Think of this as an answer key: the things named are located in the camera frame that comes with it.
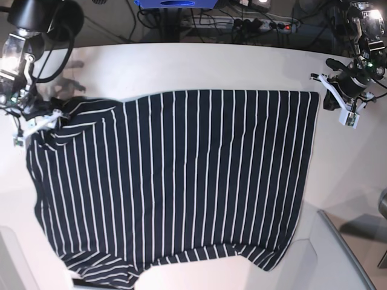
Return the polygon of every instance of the white table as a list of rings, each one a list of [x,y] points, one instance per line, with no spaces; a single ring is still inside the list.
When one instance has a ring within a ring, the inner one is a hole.
[[[44,76],[59,65],[55,51]],[[362,112],[356,130],[338,122],[339,112],[323,110],[325,90],[310,73],[329,73],[329,56],[279,48],[192,43],[112,45],[75,49],[72,61],[82,69],[64,76],[87,88],[89,97],[128,100],[179,89],[274,89],[317,91],[321,104],[305,203],[296,238],[308,237],[316,209],[344,220],[376,212],[377,198],[387,187],[387,99]],[[382,91],[374,87],[375,93]],[[41,290],[66,289],[64,267],[54,256],[34,214],[34,188],[23,154],[12,147],[8,120],[1,117],[0,225],[17,235]],[[348,201],[356,199],[353,204]],[[276,289],[281,265],[270,273],[241,257],[152,268],[136,289]]]

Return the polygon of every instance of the striped shirt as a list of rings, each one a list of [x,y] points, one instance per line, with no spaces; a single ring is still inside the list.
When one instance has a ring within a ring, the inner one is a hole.
[[[71,99],[31,138],[36,217],[87,282],[240,255],[269,271],[298,222],[317,93],[178,91]]]

